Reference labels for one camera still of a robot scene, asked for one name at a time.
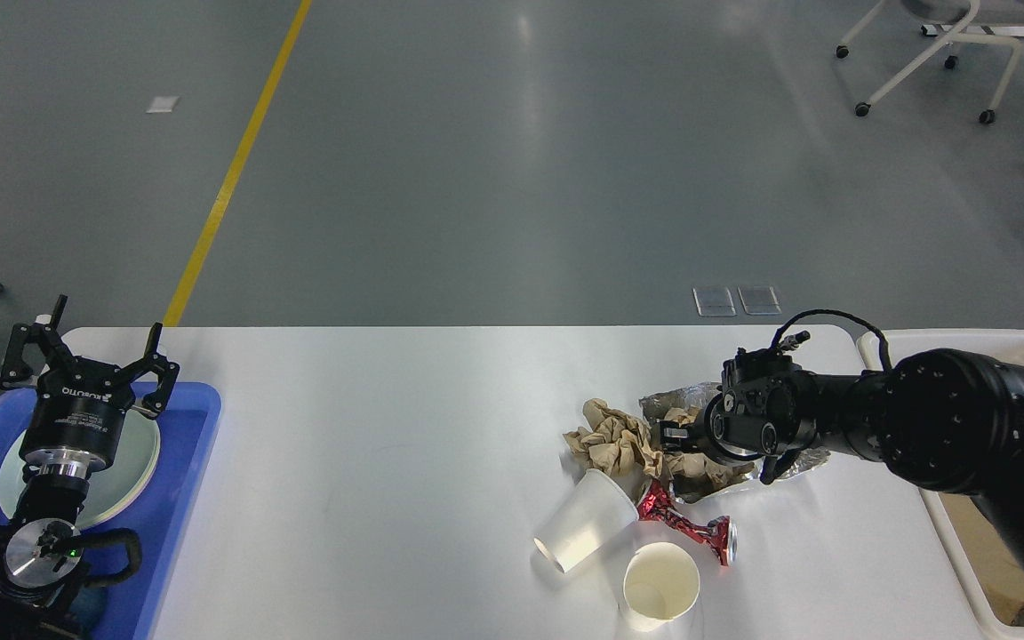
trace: blue tray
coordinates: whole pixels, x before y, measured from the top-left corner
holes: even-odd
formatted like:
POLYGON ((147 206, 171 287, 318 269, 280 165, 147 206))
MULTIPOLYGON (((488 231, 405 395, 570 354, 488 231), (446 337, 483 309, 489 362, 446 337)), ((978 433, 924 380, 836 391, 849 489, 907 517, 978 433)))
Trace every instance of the blue tray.
MULTIPOLYGON (((151 382, 133 385, 137 396, 154 388, 151 382)), ((0 466, 17 434, 30 424, 34 400, 33 389, 11 390, 0 396, 0 466)), ((143 551, 141 570, 109 589, 109 604, 93 629, 94 639, 145 640, 153 633, 176 548, 212 453, 217 417, 216 389, 200 382, 178 382, 168 409, 158 418, 160 457, 153 478, 129 508, 90 529, 129 527, 141 536, 143 551)), ((125 566, 125 551, 94 549, 86 551, 85 559, 92 564, 90 572, 114 572, 125 566)))

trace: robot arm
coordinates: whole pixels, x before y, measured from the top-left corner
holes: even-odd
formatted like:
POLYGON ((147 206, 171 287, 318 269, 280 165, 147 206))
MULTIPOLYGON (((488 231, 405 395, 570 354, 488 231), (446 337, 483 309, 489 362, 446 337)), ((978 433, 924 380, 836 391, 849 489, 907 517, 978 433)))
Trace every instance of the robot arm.
POLYGON ((738 352, 724 362, 722 395, 687 435, 668 449, 702 451, 720 462, 764 458, 772 482, 801 450, 825 446, 883 462, 894 474, 932 490, 972 497, 1024 568, 1024 368, 980 353, 940 348, 891 368, 879 329, 882 372, 820 376, 790 352, 807 332, 738 352))

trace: yellow floor line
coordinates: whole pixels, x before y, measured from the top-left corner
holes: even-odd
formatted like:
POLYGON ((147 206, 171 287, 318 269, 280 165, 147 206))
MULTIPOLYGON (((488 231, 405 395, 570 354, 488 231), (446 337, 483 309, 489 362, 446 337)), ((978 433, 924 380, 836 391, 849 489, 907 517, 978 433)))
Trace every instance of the yellow floor line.
POLYGON ((236 190, 236 183, 240 181, 240 174, 244 173, 247 157, 252 154, 255 138, 259 136, 259 128, 263 126, 267 106, 271 105, 271 97, 275 94, 275 88, 280 86, 280 78, 284 76, 287 58, 290 57, 292 49, 295 48, 295 41, 298 40, 302 20, 306 19, 306 13, 310 10, 310 1, 312 0, 301 0, 300 7, 295 11, 292 28, 288 30, 287 37, 284 37, 284 44, 280 47, 280 55, 275 57, 271 73, 267 74, 267 82, 263 85, 263 92, 259 94, 259 101, 256 102, 255 111, 252 112, 252 120, 248 121, 244 137, 240 139, 240 146, 236 148, 236 158, 231 159, 231 166, 227 167, 223 184, 219 186, 219 194, 216 194, 216 202, 212 204, 212 210, 208 212, 204 230, 200 231, 199 240, 196 240, 196 247, 187 258, 187 266, 184 266, 184 272, 179 276, 179 283, 176 285, 176 292, 172 294, 172 302, 168 303, 168 311, 164 314, 165 327, 177 326, 184 314, 184 307, 187 305, 188 297, 193 295, 196 280, 200 276, 200 270, 204 268, 204 259, 208 258, 208 251, 212 250, 212 241, 216 240, 219 222, 223 221, 227 204, 231 202, 232 191, 236 190))

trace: crumpled brown paper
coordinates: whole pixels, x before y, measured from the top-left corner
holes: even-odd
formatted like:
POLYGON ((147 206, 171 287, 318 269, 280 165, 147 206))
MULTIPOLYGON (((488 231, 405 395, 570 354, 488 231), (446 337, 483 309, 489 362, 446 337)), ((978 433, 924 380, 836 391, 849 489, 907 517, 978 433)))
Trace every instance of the crumpled brown paper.
MULTIPOLYGON (((664 419, 688 424, 697 413, 695 409, 674 408, 664 419)), ((729 468, 702 454, 667 455, 654 450, 650 445, 650 424, 625 411, 610 409, 600 398, 587 400, 583 414, 590 428, 580 427, 563 434, 563 438, 585 468, 593 467, 606 475, 621 477, 641 463, 647 476, 663 478, 665 471, 668 477, 709 478, 716 487, 714 490, 743 480, 739 477, 746 471, 743 467, 729 468)))
POLYGON ((641 463, 647 476, 662 476, 664 456, 650 445, 650 425, 646 421, 610 409, 597 397, 584 403, 583 413, 590 428, 580 427, 563 434, 563 438, 584 467, 617 477, 641 463))

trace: paper cup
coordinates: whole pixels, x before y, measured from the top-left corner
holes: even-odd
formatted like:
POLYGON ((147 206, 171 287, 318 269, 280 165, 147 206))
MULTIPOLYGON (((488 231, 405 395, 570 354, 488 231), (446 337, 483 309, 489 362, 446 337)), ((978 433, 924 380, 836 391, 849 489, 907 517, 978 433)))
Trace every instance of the paper cup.
POLYGON ((637 519, 635 503, 623 487, 603 471, 589 469, 536 535, 536 546, 566 572, 637 519))
POLYGON ((654 630, 690 610, 699 589, 697 564, 685 549, 647 544, 627 564, 618 611, 632 629, 654 630))

